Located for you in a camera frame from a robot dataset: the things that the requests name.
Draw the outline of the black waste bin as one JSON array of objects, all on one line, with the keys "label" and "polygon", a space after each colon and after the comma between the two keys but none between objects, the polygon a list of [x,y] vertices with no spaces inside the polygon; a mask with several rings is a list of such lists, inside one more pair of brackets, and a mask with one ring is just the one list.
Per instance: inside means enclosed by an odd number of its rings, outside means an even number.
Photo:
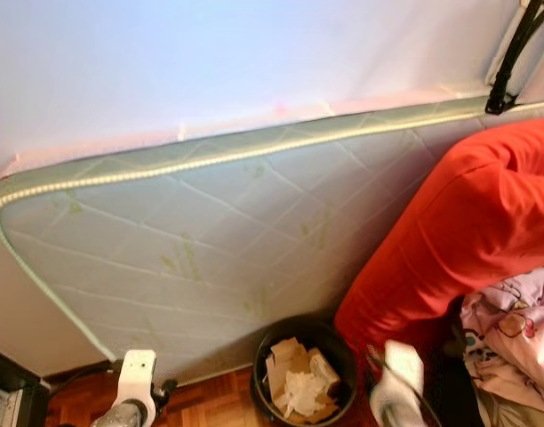
[{"label": "black waste bin", "polygon": [[[340,383],[329,391],[329,396],[334,398],[336,411],[316,423],[290,422],[287,416],[277,412],[272,403],[269,390],[271,375],[265,359],[272,354],[273,345],[292,338],[296,338],[308,349],[316,347],[320,350],[322,355],[332,362],[334,373],[340,376]],[[355,354],[325,318],[295,316],[277,321],[261,334],[260,345],[257,346],[255,355],[254,366],[252,366],[252,401],[272,422],[289,427],[333,427],[341,418],[349,414],[356,400],[363,395],[360,391],[362,383]]]}]

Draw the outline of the dark wooden furniture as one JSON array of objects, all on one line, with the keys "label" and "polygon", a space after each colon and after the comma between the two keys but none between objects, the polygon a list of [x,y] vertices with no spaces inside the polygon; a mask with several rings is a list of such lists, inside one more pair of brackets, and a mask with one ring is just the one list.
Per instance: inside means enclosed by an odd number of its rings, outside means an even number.
[{"label": "dark wooden furniture", "polygon": [[0,353],[0,427],[45,427],[49,403],[42,379]]}]

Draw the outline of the large red cushion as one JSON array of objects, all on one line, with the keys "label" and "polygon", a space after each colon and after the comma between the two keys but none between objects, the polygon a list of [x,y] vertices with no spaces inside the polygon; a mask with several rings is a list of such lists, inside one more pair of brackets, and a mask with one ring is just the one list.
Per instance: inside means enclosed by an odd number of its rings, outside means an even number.
[{"label": "large red cushion", "polygon": [[421,352],[446,335],[451,302],[544,267],[544,118],[492,127],[439,160],[357,273],[334,328],[358,371],[389,339]]}]

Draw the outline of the pink cartoon bear blanket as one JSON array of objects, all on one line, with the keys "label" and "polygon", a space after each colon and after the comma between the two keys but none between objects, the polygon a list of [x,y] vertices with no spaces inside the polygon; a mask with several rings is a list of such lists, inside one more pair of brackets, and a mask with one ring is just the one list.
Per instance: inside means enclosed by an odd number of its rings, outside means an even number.
[{"label": "pink cartoon bear blanket", "polygon": [[544,411],[544,268],[468,294],[460,326],[476,386]]}]

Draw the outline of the crumpled white paper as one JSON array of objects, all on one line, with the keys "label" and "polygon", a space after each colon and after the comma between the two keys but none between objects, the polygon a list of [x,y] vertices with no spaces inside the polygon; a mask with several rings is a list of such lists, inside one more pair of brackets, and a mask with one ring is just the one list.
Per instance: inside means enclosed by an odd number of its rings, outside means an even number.
[{"label": "crumpled white paper", "polygon": [[321,375],[288,371],[285,374],[283,393],[276,399],[276,405],[285,416],[315,415],[325,407],[322,396],[326,395],[329,385]]}]

